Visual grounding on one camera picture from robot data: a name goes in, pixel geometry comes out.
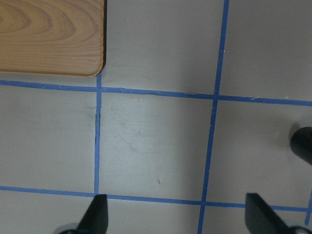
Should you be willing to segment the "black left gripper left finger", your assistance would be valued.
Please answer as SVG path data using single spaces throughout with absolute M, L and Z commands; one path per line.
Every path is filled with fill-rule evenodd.
M 77 226 L 79 234 L 105 234 L 108 229 L 107 195 L 96 195 Z

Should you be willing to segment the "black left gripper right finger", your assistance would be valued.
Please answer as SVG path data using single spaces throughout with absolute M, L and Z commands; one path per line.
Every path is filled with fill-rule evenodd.
M 287 234 L 287 224 L 257 193 L 245 197 L 245 224 L 251 234 Z

